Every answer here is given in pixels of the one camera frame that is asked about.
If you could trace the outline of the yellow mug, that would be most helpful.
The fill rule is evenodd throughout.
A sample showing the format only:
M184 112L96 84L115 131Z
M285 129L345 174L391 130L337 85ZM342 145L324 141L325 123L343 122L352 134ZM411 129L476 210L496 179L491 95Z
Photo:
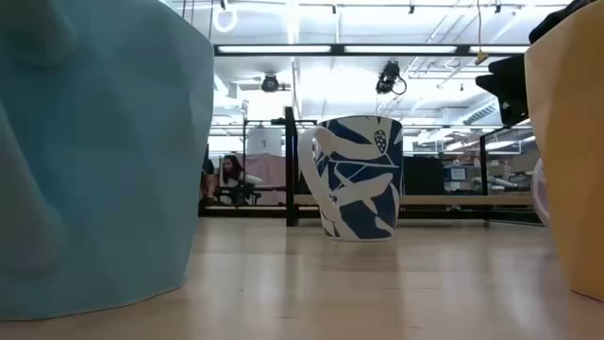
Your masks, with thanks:
M604 301L604 0L525 54L528 112L569 288Z

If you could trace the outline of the blue white leaf-pattern mug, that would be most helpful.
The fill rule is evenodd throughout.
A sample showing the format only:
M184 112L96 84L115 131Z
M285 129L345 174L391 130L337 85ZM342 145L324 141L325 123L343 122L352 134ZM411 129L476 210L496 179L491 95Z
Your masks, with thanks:
M298 137L297 157L326 237L393 238L403 181L400 122L375 115L326 120Z

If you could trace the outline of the black monitor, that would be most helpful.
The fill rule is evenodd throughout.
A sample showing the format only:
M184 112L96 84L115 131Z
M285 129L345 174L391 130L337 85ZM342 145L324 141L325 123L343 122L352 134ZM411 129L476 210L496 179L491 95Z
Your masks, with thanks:
M440 159L405 157L403 187L408 196L442 196L445 193L444 168Z

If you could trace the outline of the black overhead light bar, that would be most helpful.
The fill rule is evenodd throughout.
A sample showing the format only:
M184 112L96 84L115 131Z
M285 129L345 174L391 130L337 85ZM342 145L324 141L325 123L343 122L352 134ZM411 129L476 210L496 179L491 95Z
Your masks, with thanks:
M479 51L493 57L524 54L528 45L522 44L215 44L215 57L473 57Z

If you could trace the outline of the pink partition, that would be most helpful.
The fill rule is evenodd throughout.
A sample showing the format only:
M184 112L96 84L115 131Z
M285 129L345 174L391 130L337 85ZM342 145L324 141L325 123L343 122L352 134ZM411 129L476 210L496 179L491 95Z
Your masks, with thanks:
M244 172L245 180L255 188L264 191L254 191L246 195L250 205L283 205L286 202L284 187L286 186L286 159L272 154L237 154Z

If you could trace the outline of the person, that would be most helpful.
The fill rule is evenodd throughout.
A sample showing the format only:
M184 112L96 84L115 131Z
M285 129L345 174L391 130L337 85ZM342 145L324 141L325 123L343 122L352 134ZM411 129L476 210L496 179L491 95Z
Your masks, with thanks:
M235 155L224 156L220 188L226 188L223 197L228 199L229 204L247 205L251 188L263 183L261 178L246 173Z

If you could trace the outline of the black frame wooden shelf rack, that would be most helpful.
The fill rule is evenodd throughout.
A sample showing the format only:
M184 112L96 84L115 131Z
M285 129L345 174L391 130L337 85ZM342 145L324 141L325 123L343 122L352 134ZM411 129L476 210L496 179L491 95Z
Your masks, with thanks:
M285 158L286 158L286 206L291 214L287 223L293 226L301 218L303 206L319 206L313 198L298 166L298 137L305 131L316 127L316 120L309 122L309 128L299 130L292 109L285 110ZM491 158L486 144L478 140L478 151L467 154L466 161L448 152L407 152L404 149L406 127L402 125L403 159L405 157L429 157L441 160L444 169L445 193L443 195L405 195L402 181L400 209L414 210L529 210L534 211L526 180L507 182L487 161Z

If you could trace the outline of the black aluminium table frame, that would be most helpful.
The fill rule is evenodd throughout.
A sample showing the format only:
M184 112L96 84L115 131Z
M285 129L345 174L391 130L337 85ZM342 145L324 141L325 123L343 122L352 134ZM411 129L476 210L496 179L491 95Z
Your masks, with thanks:
M286 206L275 207L233 207L212 206L203 209L201 217L217 218L277 218L287 219L291 214ZM446 210L414 210L405 209L399 212L400 220L426 219L426 220L484 220L503 221L513 224L541 225L542 222L534 211L529 210L495 210L478 209L462 211Z

